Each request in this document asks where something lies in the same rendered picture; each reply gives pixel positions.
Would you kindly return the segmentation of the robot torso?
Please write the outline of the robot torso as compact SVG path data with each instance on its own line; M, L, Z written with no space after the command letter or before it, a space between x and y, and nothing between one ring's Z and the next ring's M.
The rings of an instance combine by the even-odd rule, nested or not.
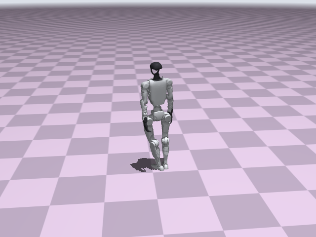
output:
M147 81L150 82L148 90L148 99L150 103L153 105L153 110L151 110L151 114L154 117L153 121L160 121L164 119L164 110L161 109L162 104L164 104L166 100L166 92L167 92L167 81L164 77L161 77L162 80L155 81L151 78Z

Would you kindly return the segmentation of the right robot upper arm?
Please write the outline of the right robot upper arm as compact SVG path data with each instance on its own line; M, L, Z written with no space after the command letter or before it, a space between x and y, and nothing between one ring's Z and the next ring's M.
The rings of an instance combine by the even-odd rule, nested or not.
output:
M172 80L171 79L169 79L169 78L165 78L166 79L166 81L167 81L167 95L166 95L166 98L167 98L167 100L170 100L170 99L172 99L173 98L173 95L172 95L172 92L173 92L173 89L172 89L172 84L173 84L173 82L172 82Z

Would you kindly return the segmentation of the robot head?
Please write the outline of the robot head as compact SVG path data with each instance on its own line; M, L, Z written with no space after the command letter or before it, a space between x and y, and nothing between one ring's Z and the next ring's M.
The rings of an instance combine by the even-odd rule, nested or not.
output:
M150 65L150 68L151 68L151 73L154 75L154 78L152 80L155 80L155 81L160 81L162 80L162 78L159 77L159 70L162 69L162 65L159 63L159 62L153 62L151 65ZM152 69L153 70L156 70L157 72L154 74L152 72Z

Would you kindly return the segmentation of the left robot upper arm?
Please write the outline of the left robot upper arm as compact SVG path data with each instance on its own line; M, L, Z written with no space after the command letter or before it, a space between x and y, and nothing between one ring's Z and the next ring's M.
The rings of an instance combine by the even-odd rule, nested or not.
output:
M148 96L148 88L149 88L149 81L145 81L141 83L141 95L142 95L142 100L144 101L144 105L148 103L147 96Z

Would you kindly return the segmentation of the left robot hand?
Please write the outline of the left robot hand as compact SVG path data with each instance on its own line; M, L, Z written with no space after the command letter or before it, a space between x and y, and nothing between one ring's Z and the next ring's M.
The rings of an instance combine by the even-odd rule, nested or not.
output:
M147 126L147 117L144 117L143 122L144 122L144 128L145 128L145 130L146 130L147 132L151 132L151 131L149 131L149 130L148 130L148 126Z

